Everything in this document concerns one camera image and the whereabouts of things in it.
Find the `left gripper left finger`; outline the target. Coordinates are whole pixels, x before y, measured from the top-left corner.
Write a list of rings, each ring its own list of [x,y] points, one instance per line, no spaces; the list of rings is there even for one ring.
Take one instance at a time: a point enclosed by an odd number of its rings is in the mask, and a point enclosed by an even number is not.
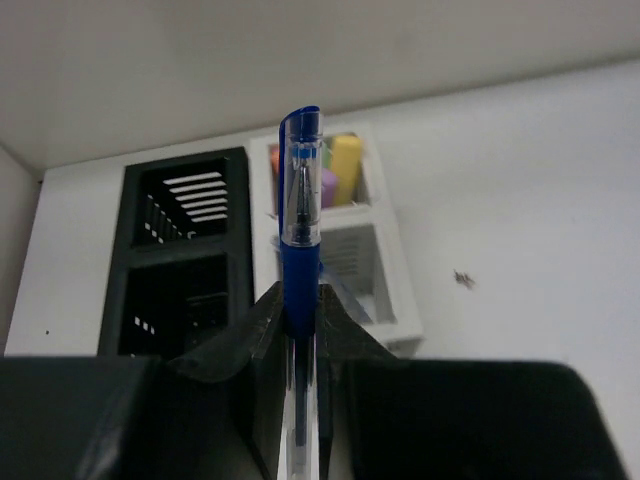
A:
[[[154,356],[5,357],[5,479],[273,479],[284,399],[282,288],[225,332]]]

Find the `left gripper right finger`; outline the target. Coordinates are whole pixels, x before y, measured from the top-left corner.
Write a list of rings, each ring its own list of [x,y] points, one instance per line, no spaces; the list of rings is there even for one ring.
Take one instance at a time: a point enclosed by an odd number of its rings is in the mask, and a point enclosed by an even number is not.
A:
[[[594,395],[544,361],[400,359],[333,288],[316,313],[323,479],[623,479]]]

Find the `yellow highlighter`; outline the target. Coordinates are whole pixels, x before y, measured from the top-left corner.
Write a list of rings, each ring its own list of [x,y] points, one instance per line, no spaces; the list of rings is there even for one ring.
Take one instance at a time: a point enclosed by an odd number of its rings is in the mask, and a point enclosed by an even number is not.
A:
[[[334,193],[334,205],[342,206],[352,201],[361,173],[362,141],[354,135],[337,135],[332,138],[330,170],[338,182]]]

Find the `blue pen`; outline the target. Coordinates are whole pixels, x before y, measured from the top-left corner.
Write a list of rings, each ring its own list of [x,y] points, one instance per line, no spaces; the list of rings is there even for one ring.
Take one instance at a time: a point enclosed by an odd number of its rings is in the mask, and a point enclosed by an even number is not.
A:
[[[289,479],[315,475],[315,313],[319,296],[322,114],[289,113],[279,127],[278,224],[287,341],[284,428]]]

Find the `pink highlighter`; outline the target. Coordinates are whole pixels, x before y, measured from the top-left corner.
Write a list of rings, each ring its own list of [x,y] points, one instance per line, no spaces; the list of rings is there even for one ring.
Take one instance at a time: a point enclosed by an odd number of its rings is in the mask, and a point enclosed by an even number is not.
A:
[[[331,208],[334,205],[335,195],[339,186],[338,176],[330,169],[322,169],[321,179],[321,208]]]

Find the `orange highlighter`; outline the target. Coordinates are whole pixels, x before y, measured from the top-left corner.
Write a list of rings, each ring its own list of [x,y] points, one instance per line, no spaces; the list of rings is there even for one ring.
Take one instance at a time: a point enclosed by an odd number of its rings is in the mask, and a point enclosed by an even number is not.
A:
[[[279,146],[273,144],[269,146],[271,174],[272,174],[272,187],[273,187],[273,208],[274,215],[278,216],[278,202],[279,202]]]

